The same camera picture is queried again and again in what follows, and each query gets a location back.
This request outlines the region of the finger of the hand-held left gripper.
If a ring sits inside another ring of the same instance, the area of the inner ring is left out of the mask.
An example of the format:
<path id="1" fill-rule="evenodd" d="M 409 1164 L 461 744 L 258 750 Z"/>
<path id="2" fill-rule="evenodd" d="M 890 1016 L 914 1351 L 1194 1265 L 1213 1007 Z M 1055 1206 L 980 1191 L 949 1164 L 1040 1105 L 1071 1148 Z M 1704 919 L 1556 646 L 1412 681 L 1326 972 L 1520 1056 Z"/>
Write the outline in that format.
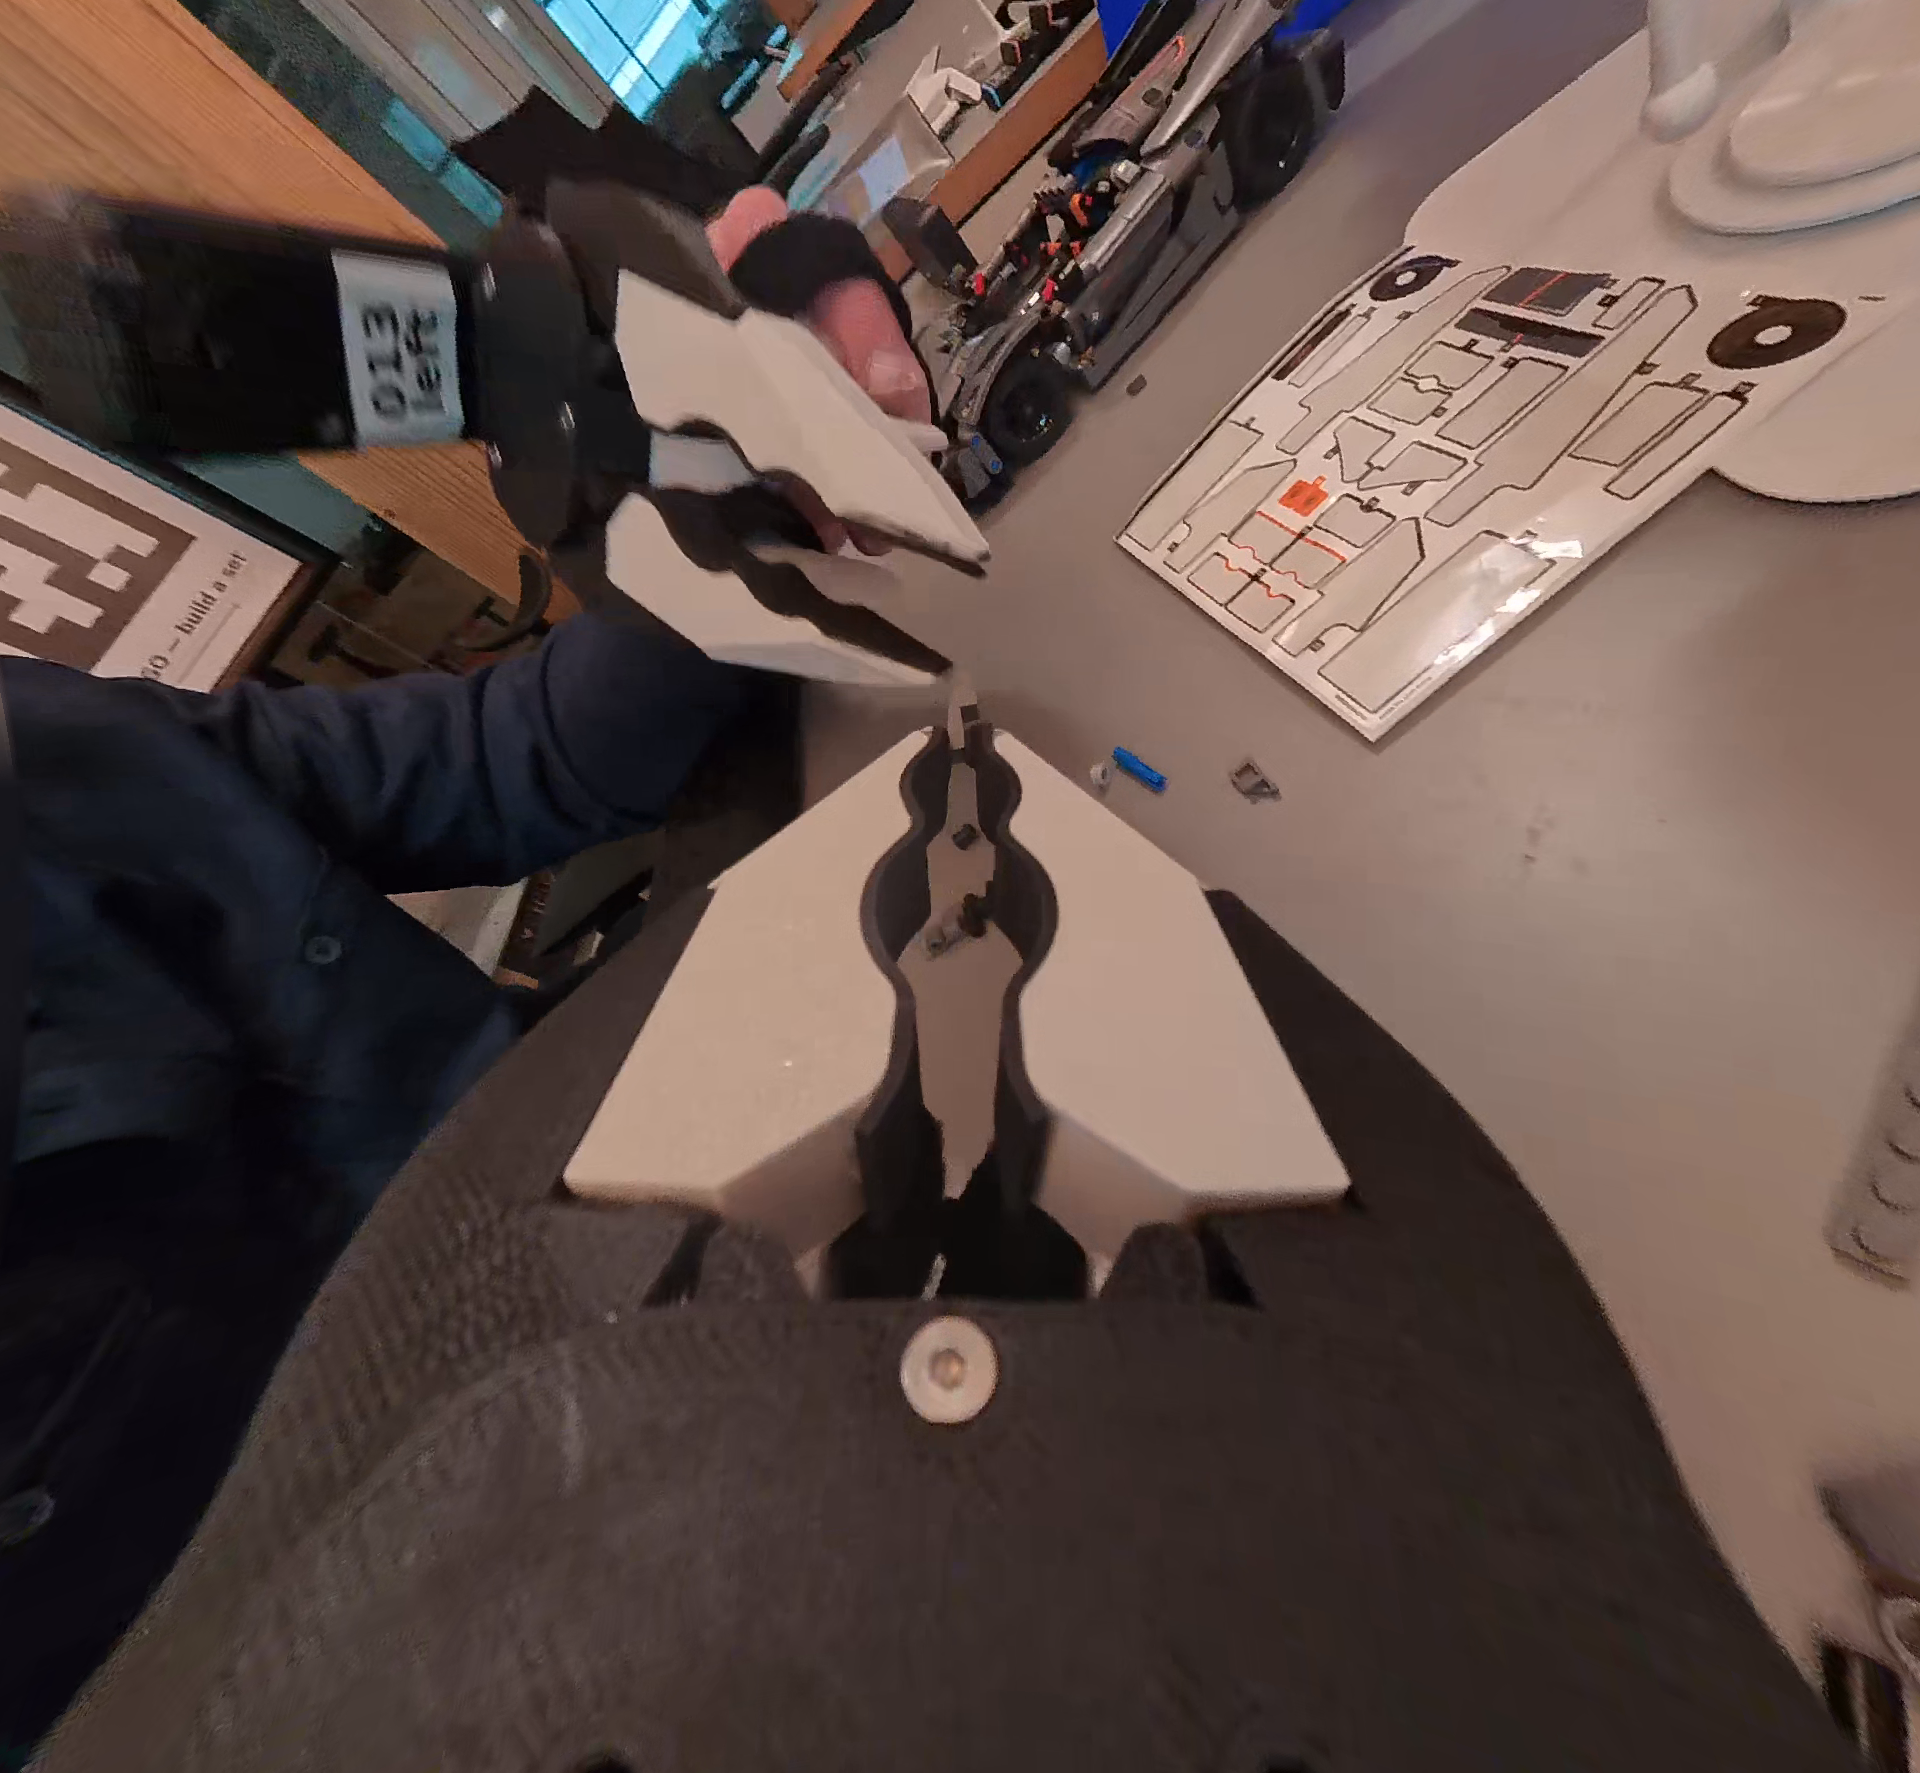
<path id="1" fill-rule="evenodd" d="M 603 529 L 608 587 L 718 663 L 832 685 L 939 686 L 948 653 L 892 621 L 896 581 L 825 550 L 792 482 L 718 437 L 656 435 Z"/>
<path id="2" fill-rule="evenodd" d="M 968 576 L 990 548 L 948 487 L 948 437 L 886 414 L 805 324 L 726 317 L 622 270 L 614 348 L 649 426 L 649 489 L 717 497 L 796 482 L 835 521 Z"/>

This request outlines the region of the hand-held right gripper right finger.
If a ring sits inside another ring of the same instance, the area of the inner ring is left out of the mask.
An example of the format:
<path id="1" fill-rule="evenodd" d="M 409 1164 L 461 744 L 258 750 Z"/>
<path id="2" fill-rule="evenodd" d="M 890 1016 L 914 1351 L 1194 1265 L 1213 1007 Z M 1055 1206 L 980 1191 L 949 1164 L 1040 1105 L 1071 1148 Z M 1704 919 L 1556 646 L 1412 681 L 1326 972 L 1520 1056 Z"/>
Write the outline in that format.
<path id="1" fill-rule="evenodd" d="M 968 729 L 1017 955 L 968 1289 L 1082 1297 L 1146 1227 L 1329 1208 L 1350 1173 L 1200 880 L 1003 729 Z"/>

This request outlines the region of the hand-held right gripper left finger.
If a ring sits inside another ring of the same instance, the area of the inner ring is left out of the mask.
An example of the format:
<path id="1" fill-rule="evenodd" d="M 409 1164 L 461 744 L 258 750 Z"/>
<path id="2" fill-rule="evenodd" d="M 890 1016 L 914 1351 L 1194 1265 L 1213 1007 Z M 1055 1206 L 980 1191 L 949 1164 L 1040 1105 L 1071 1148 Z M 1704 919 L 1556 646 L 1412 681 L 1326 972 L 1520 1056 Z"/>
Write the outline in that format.
<path id="1" fill-rule="evenodd" d="M 925 1291 L 948 1175 L 901 960 L 952 758 L 945 728 L 896 739 L 711 880 L 564 1167 L 571 1196 L 755 1229 L 841 1294 Z"/>

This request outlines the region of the grey lego race car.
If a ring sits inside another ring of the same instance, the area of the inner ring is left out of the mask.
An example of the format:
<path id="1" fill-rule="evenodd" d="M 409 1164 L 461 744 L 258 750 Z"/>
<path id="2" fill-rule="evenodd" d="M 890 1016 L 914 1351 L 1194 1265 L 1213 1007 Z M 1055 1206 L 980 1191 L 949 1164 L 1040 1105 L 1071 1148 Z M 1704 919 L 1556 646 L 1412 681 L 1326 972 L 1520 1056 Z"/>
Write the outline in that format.
<path id="1" fill-rule="evenodd" d="M 1345 48 L 1303 0 L 1151 0 L 1048 154 L 1050 175 L 975 255 L 929 196 L 881 219 L 949 304 L 920 343 L 941 469 L 986 510 L 1063 437 L 1241 220 L 1305 168 Z"/>

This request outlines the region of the person's left hand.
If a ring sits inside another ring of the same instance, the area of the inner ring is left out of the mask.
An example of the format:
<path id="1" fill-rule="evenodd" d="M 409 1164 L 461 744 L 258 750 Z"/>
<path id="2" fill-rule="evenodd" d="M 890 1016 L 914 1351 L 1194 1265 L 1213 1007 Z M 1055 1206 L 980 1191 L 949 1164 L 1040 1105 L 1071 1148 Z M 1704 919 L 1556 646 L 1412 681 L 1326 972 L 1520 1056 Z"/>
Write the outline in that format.
<path id="1" fill-rule="evenodd" d="M 755 186 L 724 202 L 704 234 L 748 304 L 810 330 L 888 416 L 937 420 L 904 298 L 851 223 L 792 213 Z"/>

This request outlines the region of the framed marker sign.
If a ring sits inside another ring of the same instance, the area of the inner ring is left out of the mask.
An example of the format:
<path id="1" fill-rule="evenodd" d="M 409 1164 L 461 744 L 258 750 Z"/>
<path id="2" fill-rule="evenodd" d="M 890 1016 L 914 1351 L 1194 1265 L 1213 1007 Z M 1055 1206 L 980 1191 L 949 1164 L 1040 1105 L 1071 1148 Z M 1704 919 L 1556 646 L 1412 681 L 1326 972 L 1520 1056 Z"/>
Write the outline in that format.
<path id="1" fill-rule="evenodd" d="M 324 559 L 2 411 L 2 651 L 209 695 L 252 674 Z"/>

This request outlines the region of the wooden table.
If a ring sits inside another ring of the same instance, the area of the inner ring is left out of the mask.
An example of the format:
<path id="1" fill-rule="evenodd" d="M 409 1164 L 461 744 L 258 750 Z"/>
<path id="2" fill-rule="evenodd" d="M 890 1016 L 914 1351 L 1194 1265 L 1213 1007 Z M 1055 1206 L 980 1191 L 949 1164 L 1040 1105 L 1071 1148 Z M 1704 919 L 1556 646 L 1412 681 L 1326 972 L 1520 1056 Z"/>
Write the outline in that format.
<path id="1" fill-rule="evenodd" d="M 175 0 L 2 0 L 2 186 L 441 246 Z"/>

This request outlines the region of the sticker sheet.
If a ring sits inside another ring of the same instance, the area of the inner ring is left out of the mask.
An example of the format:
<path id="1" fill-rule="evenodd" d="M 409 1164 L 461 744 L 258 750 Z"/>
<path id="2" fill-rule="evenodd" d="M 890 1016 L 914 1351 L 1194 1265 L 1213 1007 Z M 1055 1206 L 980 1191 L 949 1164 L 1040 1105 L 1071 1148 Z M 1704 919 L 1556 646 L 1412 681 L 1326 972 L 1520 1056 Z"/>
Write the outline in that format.
<path id="1" fill-rule="evenodd" d="M 1116 541 L 1374 744 L 1893 312 L 1406 248 L 1294 334 Z"/>

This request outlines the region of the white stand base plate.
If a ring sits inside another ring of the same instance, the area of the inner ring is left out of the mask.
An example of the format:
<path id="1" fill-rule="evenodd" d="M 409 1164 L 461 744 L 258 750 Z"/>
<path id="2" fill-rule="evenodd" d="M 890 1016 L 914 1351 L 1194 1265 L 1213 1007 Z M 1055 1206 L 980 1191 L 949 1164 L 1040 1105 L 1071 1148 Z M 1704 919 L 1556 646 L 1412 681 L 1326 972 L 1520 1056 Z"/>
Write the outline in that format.
<path id="1" fill-rule="evenodd" d="M 1709 44 L 1726 56 L 1760 0 L 1705 0 Z M 1682 220 L 1667 196 L 1668 147 L 1645 136 L 1647 34 L 1610 56 L 1452 172 L 1408 234 L 1450 252 L 1635 271 L 1672 253 L 1685 271 L 1757 295 L 1830 298 L 1849 329 L 1717 474 L 1802 505 L 1915 494 L 1915 200 L 1849 225 L 1726 237 Z"/>

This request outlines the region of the white round mount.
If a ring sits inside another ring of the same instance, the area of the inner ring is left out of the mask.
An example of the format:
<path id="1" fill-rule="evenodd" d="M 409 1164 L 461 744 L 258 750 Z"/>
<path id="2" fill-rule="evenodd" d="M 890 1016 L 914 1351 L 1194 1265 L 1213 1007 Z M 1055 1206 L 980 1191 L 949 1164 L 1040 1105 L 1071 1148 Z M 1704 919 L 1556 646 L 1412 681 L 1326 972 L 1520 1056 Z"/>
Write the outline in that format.
<path id="1" fill-rule="evenodd" d="M 1689 225 L 1780 234 L 1891 213 L 1918 191 L 1918 0 L 1760 0 L 1713 116 L 1677 142 L 1667 196 Z"/>

